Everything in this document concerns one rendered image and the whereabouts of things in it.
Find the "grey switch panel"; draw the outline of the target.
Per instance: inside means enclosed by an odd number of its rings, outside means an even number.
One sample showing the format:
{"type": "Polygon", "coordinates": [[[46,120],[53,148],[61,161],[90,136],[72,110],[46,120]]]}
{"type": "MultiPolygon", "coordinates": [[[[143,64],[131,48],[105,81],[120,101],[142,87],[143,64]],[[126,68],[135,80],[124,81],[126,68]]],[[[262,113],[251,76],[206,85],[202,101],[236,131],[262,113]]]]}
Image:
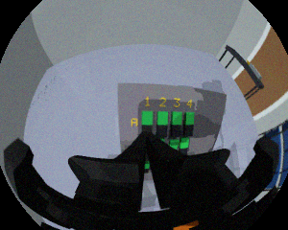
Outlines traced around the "grey switch panel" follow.
{"type": "Polygon", "coordinates": [[[181,85],[118,83],[121,153],[147,130],[187,156],[212,152],[227,98],[181,85]]]}

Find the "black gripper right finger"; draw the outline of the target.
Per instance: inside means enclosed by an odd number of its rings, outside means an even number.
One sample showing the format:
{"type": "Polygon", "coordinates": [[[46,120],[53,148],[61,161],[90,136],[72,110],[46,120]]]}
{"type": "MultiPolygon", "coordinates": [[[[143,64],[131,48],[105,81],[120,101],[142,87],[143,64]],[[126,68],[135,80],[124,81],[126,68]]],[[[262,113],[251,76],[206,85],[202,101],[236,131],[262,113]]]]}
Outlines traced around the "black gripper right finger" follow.
{"type": "Polygon", "coordinates": [[[171,207],[171,199],[178,192],[184,177],[212,166],[226,164],[231,153],[229,149],[217,149],[187,156],[174,147],[168,146],[164,141],[160,141],[151,131],[147,130],[145,133],[147,133],[149,164],[151,164],[160,210],[171,207]]]}

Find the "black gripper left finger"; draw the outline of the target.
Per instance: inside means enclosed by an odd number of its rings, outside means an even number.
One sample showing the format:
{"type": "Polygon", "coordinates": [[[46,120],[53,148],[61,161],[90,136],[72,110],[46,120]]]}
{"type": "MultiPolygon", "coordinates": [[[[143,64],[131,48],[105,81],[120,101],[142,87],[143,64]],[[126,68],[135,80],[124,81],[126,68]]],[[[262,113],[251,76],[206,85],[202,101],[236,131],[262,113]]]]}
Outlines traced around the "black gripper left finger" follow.
{"type": "Polygon", "coordinates": [[[141,131],[135,138],[135,142],[113,160],[75,154],[74,157],[68,158],[68,166],[79,181],[86,180],[90,183],[132,188],[132,202],[137,203],[137,208],[141,211],[145,153],[147,153],[147,133],[141,131]]]}

